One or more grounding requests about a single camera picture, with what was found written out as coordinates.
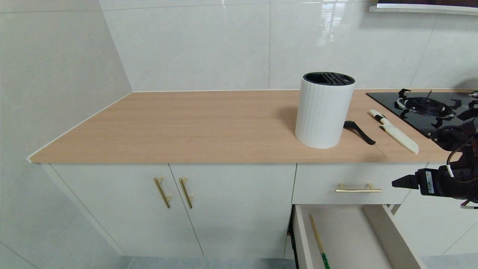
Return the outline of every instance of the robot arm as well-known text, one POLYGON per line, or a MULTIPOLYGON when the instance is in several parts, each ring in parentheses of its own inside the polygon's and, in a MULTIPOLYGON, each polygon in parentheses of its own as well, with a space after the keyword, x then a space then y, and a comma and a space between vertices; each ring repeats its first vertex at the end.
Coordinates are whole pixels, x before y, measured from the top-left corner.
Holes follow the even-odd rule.
POLYGON ((422 195, 452 197, 478 203, 478 117, 465 121, 461 126, 447 126, 438 129, 431 137, 442 149, 451 151, 446 165, 438 169, 423 168, 414 175, 394 180, 392 186, 407 189, 420 189, 422 195), (451 157, 461 152, 458 161, 450 162, 451 157))

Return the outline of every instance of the label sticker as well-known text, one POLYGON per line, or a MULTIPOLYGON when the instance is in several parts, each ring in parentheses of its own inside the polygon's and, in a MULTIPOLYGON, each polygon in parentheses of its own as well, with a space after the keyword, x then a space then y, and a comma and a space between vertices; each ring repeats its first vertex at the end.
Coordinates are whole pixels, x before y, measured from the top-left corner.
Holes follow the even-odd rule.
POLYGON ((426 185, 428 186, 428 193, 435 194, 433 190, 433 180, 432 180, 432 173, 430 171, 425 171, 426 175, 426 185))

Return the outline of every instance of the wooden countertop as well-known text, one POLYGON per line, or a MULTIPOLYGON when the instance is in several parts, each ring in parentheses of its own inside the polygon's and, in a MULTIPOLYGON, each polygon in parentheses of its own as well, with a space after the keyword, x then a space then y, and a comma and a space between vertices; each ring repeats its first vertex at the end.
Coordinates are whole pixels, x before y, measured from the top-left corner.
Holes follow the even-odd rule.
POLYGON ((365 94, 383 91, 386 90, 355 90, 348 111, 348 119, 377 141, 374 146, 349 130, 343 131, 339 145, 331 149, 314 149, 300 143, 294 136, 298 90, 134 92, 56 139, 30 160, 36 163, 445 162, 449 152, 365 94), (388 136, 368 114, 370 109, 385 114, 418 144, 420 153, 409 152, 388 136))

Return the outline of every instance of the gold cabinet handle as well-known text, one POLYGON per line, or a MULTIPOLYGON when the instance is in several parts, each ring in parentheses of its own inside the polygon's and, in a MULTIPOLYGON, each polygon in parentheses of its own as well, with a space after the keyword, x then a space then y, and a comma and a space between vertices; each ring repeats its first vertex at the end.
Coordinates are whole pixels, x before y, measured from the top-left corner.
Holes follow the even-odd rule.
POLYGON ((374 189, 370 183, 367 184, 365 189, 346 189, 342 183, 339 183, 335 192, 382 192, 382 189, 374 189))
POLYGON ((164 195, 164 192, 163 190, 161 189, 161 181, 163 180, 163 177, 160 177, 159 179, 158 178, 154 178, 154 183, 156 183, 156 187, 158 187, 158 191, 159 193, 161 194, 161 197, 163 198, 163 201, 164 203, 166 204, 166 208, 170 208, 169 206, 169 200, 171 199, 171 195, 168 195, 168 197, 166 197, 164 195))
POLYGON ((193 196, 189 196, 189 194, 187 194, 187 190, 186 190, 186 181, 187 181, 187 178, 180 178, 179 179, 179 183, 181 184, 181 188, 183 189, 183 193, 184 193, 184 196, 186 196, 186 201, 187 201, 187 204, 189 205, 189 208, 193 208, 193 205, 191 204, 191 201, 193 200, 193 196))

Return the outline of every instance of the black glass cooktop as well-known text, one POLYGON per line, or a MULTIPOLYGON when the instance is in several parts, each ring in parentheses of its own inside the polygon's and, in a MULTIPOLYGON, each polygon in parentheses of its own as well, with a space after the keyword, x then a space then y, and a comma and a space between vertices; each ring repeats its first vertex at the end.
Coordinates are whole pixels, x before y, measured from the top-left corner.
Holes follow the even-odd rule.
POLYGON ((458 126, 478 116, 477 99, 464 92, 413 92, 402 89, 400 92, 371 92, 367 95, 426 137, 440 127, 458 126))

